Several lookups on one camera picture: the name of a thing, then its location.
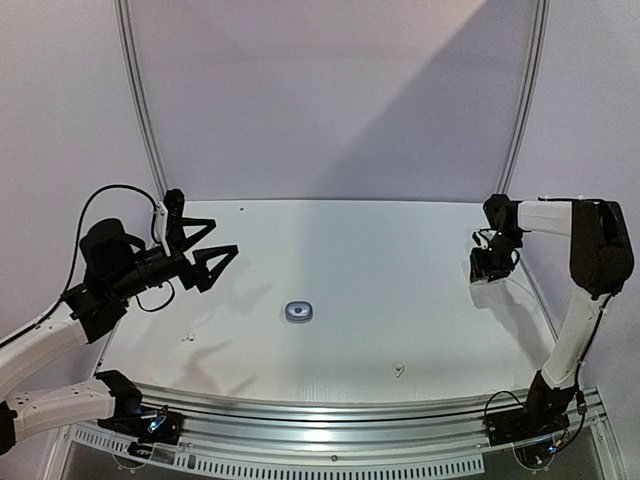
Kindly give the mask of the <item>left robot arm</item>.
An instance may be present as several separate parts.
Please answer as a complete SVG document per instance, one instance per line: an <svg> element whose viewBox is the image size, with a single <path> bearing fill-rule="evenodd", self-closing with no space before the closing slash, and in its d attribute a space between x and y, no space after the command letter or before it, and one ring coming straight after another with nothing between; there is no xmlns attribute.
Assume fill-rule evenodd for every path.
<svg viewBox="0 0 640 480"><path fill-rule="evenodd" d="M59 389L20 393L16 388L58 357L110 333L126 315L130 299L142 292L174 278L186 290L210 290L239 249L226 245L197 250L195 244L216 224L196 219L184 223L198 232L178 233L152 249L126 233L116 218L96 223L80 240L86 264L82 283L63 294L51 313L1 342L2 452L40 432L88 420L140 443L177 444L182 415L166 408L146 409L141 391L117 370Z"/></svg>

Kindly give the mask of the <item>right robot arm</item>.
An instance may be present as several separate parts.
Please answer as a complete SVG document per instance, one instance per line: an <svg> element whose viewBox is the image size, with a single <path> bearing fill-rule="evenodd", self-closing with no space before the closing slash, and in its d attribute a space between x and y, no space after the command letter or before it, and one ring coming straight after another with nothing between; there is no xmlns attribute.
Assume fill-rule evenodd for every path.
<svg viewBox="0 0 640 480"><path fill-rule="evenodd" d="M517 265L527 233L569 239L568 269L573 281L567 315L556 345L536 373L537 388L566 394L576 389L584 362L608 303L634 269L634 254L620 204L599 198L512 200L493 194L482 206L489 237L472 235L470 281L491 283Z"/></svg>

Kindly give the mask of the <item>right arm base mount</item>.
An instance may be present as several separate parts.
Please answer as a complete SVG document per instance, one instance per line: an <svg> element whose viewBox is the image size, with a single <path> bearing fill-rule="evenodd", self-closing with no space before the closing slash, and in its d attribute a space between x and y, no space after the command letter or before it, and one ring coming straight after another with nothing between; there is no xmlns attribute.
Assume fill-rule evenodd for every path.
<svg viewBox="0 0 640 480"><path fill-rule="evenodd" d="M491 403L500 395L508 395L514 404L495 410ZM567 409L570 401L540 390L531 389L524 401L511 391L494 393L483 408L484 432L491 446L518 443L564 431L569 426Z"/></svg>

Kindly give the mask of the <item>blue-grey earbud charging case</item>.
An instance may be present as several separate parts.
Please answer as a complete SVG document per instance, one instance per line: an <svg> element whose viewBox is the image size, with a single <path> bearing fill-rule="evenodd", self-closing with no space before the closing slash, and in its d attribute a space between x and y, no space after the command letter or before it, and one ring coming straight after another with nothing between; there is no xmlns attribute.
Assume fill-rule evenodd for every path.
<svg viewBox="0 0 640 480"><path fill-rule="evenodd" d="M306 323L313 318L313 306L307 301L292 301L285 306L284 315L290 323Z"/></svg>

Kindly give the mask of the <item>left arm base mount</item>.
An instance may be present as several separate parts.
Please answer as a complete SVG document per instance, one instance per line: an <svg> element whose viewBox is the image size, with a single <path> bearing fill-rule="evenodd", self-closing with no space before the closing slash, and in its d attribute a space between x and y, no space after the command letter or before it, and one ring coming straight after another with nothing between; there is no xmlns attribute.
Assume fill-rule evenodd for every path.
<svg viewBox="0 0 640 480"><path fill-rule="evenodd" d="M185 416L168 406L160 409L148 408L142 405L138 398L118 400L114 414L97 425L116 433L135 437L139 444L167 444L179 443Z"/></svg>

